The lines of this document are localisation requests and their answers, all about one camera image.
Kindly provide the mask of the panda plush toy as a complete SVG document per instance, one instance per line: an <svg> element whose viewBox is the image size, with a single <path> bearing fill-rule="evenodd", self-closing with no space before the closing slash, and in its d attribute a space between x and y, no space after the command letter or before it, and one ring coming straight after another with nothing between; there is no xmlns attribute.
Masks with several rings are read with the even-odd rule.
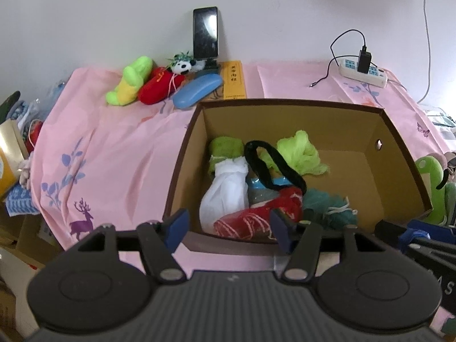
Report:
<svg viewBox="0 0 456 342"><path fill-rule="evenodd" d="M176 75L187 75L197 73L205 68L205 60L197 60L189 52L175 54L170 59L167 71Z"/></svg>

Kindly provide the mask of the red plush toy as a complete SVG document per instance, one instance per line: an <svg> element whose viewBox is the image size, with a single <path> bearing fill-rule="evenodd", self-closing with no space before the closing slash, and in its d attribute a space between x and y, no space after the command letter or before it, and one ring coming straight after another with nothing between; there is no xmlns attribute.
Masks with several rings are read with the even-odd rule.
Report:
<svg viewBox="0 0 456 342"><path fill-rule="evenodd" d="M138 100L146 105L159 103L173 95L185 79L185 75L175 74L169 68L155 68L148 81L139 89Z"/></svg>

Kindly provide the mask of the teal knitted cloth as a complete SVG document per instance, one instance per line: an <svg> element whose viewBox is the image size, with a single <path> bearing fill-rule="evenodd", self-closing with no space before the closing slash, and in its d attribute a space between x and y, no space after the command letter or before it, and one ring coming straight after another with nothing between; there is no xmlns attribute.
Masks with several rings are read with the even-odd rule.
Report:
<svg viewBox="0 0 456 342"><path fill-rule="evenodd" d="M310 188L302 199L303 220L315 222L324 229L342 230L347 225L358 225L358 211L347 197L330 195Z"/></svg>

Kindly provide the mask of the red patterned cloth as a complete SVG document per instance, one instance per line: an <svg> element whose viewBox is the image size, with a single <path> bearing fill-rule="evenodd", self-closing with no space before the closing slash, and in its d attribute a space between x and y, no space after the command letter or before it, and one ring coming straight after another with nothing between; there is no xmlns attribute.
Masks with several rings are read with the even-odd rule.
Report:
<svg viewBox="0 0 456 342"><path fill-rule="evenodd" d="M261 206L247 208L225 215L213 224L216 235L222 238L250 241L257 238L274 239L270 228L270 212L278 209L291 221L299 222L303 217L303 194L296 187L284 188L277 198Z"/></svg>

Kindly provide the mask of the brown cardboard box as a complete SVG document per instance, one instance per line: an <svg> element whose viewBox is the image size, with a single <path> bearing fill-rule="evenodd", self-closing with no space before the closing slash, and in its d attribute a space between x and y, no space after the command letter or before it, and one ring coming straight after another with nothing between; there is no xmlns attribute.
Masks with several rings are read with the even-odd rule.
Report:
<svg viewBox="0 0 456 342"><path fill-rule="evenodd" d="M298 174L280 156L276 143L306 131L329 171L319 176ZM239 138L247 149L250 173L268 188L283 175L303 192L315 188L347 197L366 232L381 221L404 224L422 219L431 201L414 159L380 108L319 100L225 100L200 103L183 139L173 171L165 217L180 208L189 211L184 245L193 252L237 256L268 256L278 250L274 240L224 239L203 232L200 203L210 186L209 143L216 137Z"/></svg>

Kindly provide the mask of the black smartphone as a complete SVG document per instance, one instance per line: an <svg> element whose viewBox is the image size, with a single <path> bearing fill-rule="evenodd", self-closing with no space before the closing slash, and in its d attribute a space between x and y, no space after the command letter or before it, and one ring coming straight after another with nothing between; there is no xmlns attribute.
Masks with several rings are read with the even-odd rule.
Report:
<svg viewBox="0 0 456 342"><path fill-rule="evenodd" d="M193 55L196 60L218 57L218 8L216 6L193 10Z"/></svg>

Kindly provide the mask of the blue glasses case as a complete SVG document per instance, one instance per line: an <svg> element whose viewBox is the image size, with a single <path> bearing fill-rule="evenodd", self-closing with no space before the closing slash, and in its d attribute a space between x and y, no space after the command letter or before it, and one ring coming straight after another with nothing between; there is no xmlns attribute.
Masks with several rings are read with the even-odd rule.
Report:
<svg viewBox="0 0 456 342"><path fill-rule="evenodd" d="M219 74L209 73L200 76L176 91L172 96L172 102L178 109L192 107L211 92L218 89L222 84L223 78Z"/></svg>

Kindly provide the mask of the yellow green plush toy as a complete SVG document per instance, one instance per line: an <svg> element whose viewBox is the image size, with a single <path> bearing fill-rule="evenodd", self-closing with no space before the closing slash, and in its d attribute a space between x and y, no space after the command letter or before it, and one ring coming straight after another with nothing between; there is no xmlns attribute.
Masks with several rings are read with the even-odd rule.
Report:
<svg viewBox="0 0 456 342"><path fill-rule="evenodd" d="M112 106L123 107L137 99L138 91L149 78L153 60L148 56L140 56L134 62L125 66L122 78L114 90L106 93L106 102Z"/></svg>

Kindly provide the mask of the green frog plush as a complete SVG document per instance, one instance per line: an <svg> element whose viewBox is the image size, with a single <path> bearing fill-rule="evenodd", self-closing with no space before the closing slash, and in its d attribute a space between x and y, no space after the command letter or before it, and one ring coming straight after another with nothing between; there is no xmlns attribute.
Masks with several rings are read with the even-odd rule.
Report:
<svg viewBox="0 0 456 342"><path fill-rule="evenodd" d="M430 153L415 162L423 179L432 210L423 221L455 226L455 153Z"/></svg>

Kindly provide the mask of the yellow tissue box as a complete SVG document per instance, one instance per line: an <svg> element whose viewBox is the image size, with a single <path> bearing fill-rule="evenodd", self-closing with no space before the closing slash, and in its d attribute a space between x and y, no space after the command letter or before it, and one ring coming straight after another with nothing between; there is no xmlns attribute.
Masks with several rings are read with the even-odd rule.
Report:
<svg viewBox="0 0 456 342"><path fill-rule="evenodd" d="M1 183L0 194L4 198L19 181L19 165L29 157L22 134L15 121L6 120L0 126Z"/></svg>

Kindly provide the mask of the yellow book box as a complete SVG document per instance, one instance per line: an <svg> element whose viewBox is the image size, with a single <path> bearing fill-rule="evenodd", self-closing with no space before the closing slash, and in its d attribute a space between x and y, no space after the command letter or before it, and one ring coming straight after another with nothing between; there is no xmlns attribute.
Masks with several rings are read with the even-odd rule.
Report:
<svg viewBox="0 0 456 342"><path fill-rule="evenodd" d="M247 98L243 67L240 60L222 62L220 76L223 78L224 100L242 100Z"/></svg>

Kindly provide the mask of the black charger plug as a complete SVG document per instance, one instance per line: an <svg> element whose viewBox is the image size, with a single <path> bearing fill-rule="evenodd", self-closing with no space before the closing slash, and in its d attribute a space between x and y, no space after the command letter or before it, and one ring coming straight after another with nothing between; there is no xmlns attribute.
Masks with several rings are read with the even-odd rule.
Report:
<svg viewBox="0 0 456 342"><path fill-rule="evenodd" d="M363 45L359 50L357 71L359 73L369 73L369 68L372 61L372 54L367 50L366 45Z"/></svg>

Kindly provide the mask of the clear plastic bag with item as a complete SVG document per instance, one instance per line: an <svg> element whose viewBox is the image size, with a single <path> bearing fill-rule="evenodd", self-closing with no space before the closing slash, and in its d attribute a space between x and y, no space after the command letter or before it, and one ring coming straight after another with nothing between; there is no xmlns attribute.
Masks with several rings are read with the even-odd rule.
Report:
<svg viewBox="0 0 456 342"><path fill-rule="evenodd" d="M277 198L281 189L291 185L289 180L285 177L274 178L273 183L279 186L278 191L266 188L258 178L247 179L247 194L250 206L255 206Z"/></svg>

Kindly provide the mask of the white cloth bundle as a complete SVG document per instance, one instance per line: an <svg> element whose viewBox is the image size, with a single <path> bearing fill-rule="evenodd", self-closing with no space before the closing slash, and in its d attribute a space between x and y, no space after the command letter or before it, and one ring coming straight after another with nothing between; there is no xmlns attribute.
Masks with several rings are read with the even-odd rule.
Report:
<svg viewBox="0 0 456 342"><path fill-rule="evenodd" d="M215 165L215 176L199 207L199 221L203 232L214 234L214 223L249 207L245 157L227 158Z"/></svg>

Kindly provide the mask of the lime green fluffy cloth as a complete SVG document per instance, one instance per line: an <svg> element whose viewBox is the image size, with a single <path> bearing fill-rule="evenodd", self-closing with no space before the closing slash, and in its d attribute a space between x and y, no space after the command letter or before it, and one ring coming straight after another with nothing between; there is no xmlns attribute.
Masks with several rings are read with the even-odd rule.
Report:
<svg viewBox="0 0 456 342"><path fill-rule="evenodd" d="M318 150L310 142L308 133L299 130L292 137L281 138L276 149L298 174L322 175L329 171L329 166L321 162Z"/></svg>

